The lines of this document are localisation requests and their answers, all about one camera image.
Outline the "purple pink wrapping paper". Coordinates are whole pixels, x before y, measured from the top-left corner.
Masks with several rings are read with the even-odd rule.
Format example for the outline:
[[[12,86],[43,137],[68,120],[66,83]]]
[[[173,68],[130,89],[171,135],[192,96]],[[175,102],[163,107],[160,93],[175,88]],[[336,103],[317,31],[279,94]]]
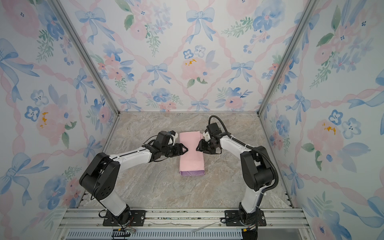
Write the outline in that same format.
[[[202,134],[200,132],[180,133],[180,143],[188,151],[180,157],[180,174],[183,177],[203,176],[205,174],[205,161],[202,152],[196,150]]]

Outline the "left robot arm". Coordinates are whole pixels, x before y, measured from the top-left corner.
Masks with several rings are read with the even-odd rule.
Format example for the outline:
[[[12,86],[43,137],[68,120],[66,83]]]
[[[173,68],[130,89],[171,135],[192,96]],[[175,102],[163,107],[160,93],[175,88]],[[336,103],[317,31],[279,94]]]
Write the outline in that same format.
[[[107,155],[101,152],[82,174],[79,184],[107,209],[108,220],[125,227],[133,217],[129,205],[115,191],[119,172],[158,162],[161,157],[173,158],[187,152],[188,148],[181,143],[158,145],[153,142],[123,154]]]

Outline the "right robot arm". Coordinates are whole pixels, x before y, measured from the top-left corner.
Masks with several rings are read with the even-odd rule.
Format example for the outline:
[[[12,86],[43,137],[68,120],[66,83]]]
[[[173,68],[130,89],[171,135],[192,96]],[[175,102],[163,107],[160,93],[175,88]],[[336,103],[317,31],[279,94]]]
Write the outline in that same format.
[[[225,150],[239,158],[247,188],[239,204],[238,219],[244,226],[256,225],[265,193],[279,183],[279,175],[266,148],[253,147],[235,137],[224,136],[208,141],[202,139],[196,150],[209,155],[218,155]]]

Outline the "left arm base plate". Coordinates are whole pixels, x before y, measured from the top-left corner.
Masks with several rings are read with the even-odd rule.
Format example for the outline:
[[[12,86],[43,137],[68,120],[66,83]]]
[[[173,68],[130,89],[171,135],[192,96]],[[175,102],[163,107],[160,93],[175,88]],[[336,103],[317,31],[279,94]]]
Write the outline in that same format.
[[[107,210],[102,218],[104,227],[142,227],[146,218],[145,210],[125,210],[119,216],[114,216]]]

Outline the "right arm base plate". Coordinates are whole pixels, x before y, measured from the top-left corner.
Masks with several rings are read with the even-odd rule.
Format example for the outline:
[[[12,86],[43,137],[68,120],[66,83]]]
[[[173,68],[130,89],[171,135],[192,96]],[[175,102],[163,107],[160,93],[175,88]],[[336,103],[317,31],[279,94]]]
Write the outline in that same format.
[[[264,212],[257,209],[254,213],[246,213],[242,210],[226,210],[221,223],[227,227],[265,227],[267,225]]]

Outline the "aluminium frame rail front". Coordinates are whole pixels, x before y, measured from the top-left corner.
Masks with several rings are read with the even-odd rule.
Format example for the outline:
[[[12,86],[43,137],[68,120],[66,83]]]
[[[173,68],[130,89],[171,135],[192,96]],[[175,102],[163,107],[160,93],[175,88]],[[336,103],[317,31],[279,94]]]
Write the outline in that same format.
[[[241,228],[236,209],[134,208],[131,228]],[[302,209],[263,209],[261,229],[309,229]],[[68,209],[59,229],[105,229],[106,212],[101,208]]]

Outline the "right aluminium corner post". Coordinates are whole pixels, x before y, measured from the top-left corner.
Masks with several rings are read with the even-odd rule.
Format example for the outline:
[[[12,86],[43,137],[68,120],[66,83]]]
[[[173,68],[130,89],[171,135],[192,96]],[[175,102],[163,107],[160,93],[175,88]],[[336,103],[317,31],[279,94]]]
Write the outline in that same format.
[[[260,105],[259,110],[257,111],[258,117],[260,118],[264,111],[267,108],[267,105],[269,103],[269,100],[271,96],[273,95],[275,87],[278,85],[280,81],[280,77],[283,75],[283,72],[286,68],[286,66],[289,65],[290,59],[292,55],[294,54],[294,51],[296,50],[296,47],[298,45],[298,41],[300,40],[301,36],[303,35],[303,32],[305,28],[308,26],[308,23],[310,21],[310,18],[314,14],[314,10],[317,6],[319,1],[316,0],[310,0],[308,1],[307,6],[304,8],[303,14],[301,18],[299,19],[299,24],[297,25],[294,34],[292,35],[292,39],[289,41],[289,44],[287,45],[287,49],[283,54],[282,61],[277,69],[277,72],[272,79],[269,87],[267,88],[266,95],[263,98],[263,101]]]

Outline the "aluminium corner post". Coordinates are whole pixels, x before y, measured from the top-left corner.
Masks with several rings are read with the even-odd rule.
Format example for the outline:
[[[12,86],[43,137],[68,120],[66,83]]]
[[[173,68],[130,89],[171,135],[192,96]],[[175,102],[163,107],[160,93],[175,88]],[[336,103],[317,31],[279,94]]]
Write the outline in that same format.
[[[273,95],[275,87],[278,85],[280,81],[280,77],[283,75],[283,72],[286,68],[286,66],[289,65],[290,59],[292,55],[294,54],[294,51],[296,50],[296,47],[298,45],[298,41],[300,40],[301,36],[303,35],[303,32],[305,28],[308,26],[308,23],[310,21],[310,18],[314,14],[314,10],[317,6],[319,1],[316,0],[310,0],[308,1],[307,6],[304,8],[303,14],[301,18],[299,19],[299,24],[297,25],[294,34],[292,35],[292,39],[289,41],[289,44],[287,45],[287,49],[283,54],[282,61],[277,69],[277,72],[272,79],[269,87],[267,88],[266,95],[263,98],[263,101],[260,105],[259,110],[257,111],[258,117],[260,118],[264,111],[267,108],[267,105],[269,103],[269,100],[271,96]]]
[[[104,94],[107,102],[110,104],[113,112],[119,116],[120,111],[118,110],[118,107],[112,98],[109,90],[107,89],[106,84],[100,77],[96,66],[94,65],[92,58],[90,54],[88,53],[85,45],[82,43],[81,38],[79,34],[77,33],[73,23],[71,22],[68,14],[66,13],[63,5],[61,4],[60,1],[57,0],[50,0],[48,1],[48,4],[50,7],[53,9],[53,12],[57,15],[60,23],[63,25],[65,31],[69,34],[71,40],[74,43],[74,46],[77,50],[77,52],[80,54],[81,59],[85,63],[85,66],[88,68],[90,71],[91,75],[94,77],[94,80],[96,81],[98,87],[100,88],[102,94]]]

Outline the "left aluminium corner post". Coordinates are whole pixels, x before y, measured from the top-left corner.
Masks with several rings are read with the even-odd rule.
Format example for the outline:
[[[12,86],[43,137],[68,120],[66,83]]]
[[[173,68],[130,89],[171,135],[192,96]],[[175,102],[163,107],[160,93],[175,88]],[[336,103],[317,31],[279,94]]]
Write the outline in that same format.
[[[100,88],[102,94],[104,94],[107,102],[110,104],[113,112],[119,116],[120,111],[118,110],[118,107],[112,98],[109,90],[107,89],[106,84],[100,77],[96,66],[94,65],[92,58],[90,54],[88,53],[85,45],[82,43],[81,38],[79,34],[77,33],[73,23],[71,22],[68,14],[66,13],[63,5],[61,4],[60,1],[57,0],[50,0],[48,1],[48,4],[50,7],[53,9],[53,12],[57,15],[60,23],[63,25],[65,31],[69,34],[71,40],[74,43],[74,46],[77,50],[77,52],[80,54],[81,59],[85,63],[85,66],[88,68],[90,71],[91,75],[94,77],[94,80],[96,81],[98,87]]]

